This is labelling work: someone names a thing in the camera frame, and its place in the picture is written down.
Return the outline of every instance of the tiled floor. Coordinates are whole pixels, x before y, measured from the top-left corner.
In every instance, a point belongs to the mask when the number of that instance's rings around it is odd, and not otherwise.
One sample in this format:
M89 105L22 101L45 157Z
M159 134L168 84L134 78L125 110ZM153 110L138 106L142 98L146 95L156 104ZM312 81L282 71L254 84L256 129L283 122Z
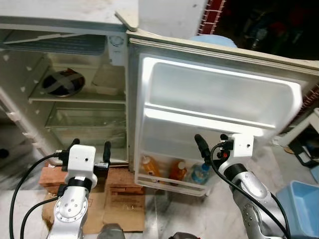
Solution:
M39 155L16 128L0 129L0 147L10 151L10 157L0 161L0 239L8 239L8 211L12 189L27 166ZM247 162L272 192L285 187L291 180L315 184L310 171L281 147L264 147ZM41 166L37 167L18 194L14 211L15 238L25 212L44 198L45 191L37 185ZM189 232L203 239L247 239L240 212L233 202L228 185L216 178L209 197L193 197L161 190L147 189L146 221L143 233L127 233L126 239L167 239L177 231ZM45 239L47 229L41 219L41 209L29 217L25 238ZM86 235L95 239L97 235Z

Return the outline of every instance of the blue bottle cap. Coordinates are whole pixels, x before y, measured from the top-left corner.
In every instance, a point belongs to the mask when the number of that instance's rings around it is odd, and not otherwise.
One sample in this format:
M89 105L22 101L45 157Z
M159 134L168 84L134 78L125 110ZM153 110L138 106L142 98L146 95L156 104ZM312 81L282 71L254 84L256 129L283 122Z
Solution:
M201 168L204 170L204 171L208 171L209 170L209 166L205 163L202 164Z

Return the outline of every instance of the crisper drawer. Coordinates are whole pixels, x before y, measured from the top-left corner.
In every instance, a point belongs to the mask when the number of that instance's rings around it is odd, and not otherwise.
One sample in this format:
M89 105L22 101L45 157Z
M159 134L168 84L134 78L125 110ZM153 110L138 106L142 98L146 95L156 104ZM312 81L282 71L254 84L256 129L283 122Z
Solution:
M124 148L126 146L125 129L111 128L89 128L89 127L72 127L72 128L51 128L51 131L68 147L73 139L79 138L84 145L104 145L105 141L110 141L112 148Z
M125 128L125 106L120 104L56 103L46 127Z

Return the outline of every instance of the water bottle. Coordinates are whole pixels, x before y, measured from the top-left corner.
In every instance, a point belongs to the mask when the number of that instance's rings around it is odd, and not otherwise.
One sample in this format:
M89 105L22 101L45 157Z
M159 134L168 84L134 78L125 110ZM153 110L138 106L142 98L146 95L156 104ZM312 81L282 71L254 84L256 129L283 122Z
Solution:
M205 184L209 178L209 166L205 163L196 165L191 173L190 179L193 183Z

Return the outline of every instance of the black cable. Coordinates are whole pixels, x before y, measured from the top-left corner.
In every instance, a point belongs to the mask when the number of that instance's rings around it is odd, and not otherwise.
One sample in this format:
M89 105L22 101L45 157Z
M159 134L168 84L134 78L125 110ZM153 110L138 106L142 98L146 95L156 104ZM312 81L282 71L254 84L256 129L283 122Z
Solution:
M289 224L288 224L288 219L287 219L287 215L285 213L285 210L283 208L283 206L281 205L281 203L279 202L279 200L276 198L276 196L272 193L271 194L271 197L275 200L275 202L278 204L278 207L280 208L280 211L281 213L284 215L284 219L285 219L285 223L286 223L286 230L289 234L289 238L291 238L291 235L290 235L290 228L289 228Z
M34 205L24 216L23 218L23 221L22 221L22 224L21 224L21 230L20 230L20 239L23 239L24 238L24 227L25 227L25 223L26 223L26 220L28 219L29 215L32 213L32 211L34 209L36 209L37 207L43 205L43 204L46 204L46 203L50 203L50 202L53 202L55 200L58 200L59 198L58 197L55 197L55 198L51 198L51 199L48 199L48 200L45 200L43 202L40 202L36 205Z
M247 197L250 201L252 201L253 203L255 203L261 210L263 210L276 224L277 226L282 230L282 232L284 233L284 235L286 236L287 239L291 239L290 237L290 233L287 232L287 230L285 229L285 227L278 221L278 219L271 213L268 211L267 208L265 208L261 203L259 203L256 199L254 199L252 196L250 196L248 193L246 193L244 190L242 190L241 188L239 188L236 184L234 184L233 182L231 182L230 180L228 180L224 175L222 175L216 165L214 164L214 160L213 160L213 155L214 155L214 151L216 150L216 148L218 147L222 147L223 144L219 143L217 145L215 145L211 151L210 151L210 159L211 159L211 164L212 164L212 168L215 171L215 173L222 179L224 180L226 183L228 183L231 187L233 187L234 189L236 189L238 192L240 192L242 195L244 195L245 197Z
M42 159L40 159L39 161L35 162L29 169L28 171L24 174L24 176L21 178L21 180L19 181L18 185L16 186L13 196L12 196L12 200L11 200L11 206L10 206L10 215L9 215L9 233L10 233L10 239L14 239L13 236L13 209L14 209L14 203L15 203L15 199L16 199L16 195L18 194L18 190L21 187L22 183L25 181L25 179L27 178L27 176L30 174L30 172L41 162L52 158L52 157L58 157L58 153L54 153L51 155L48 155Z

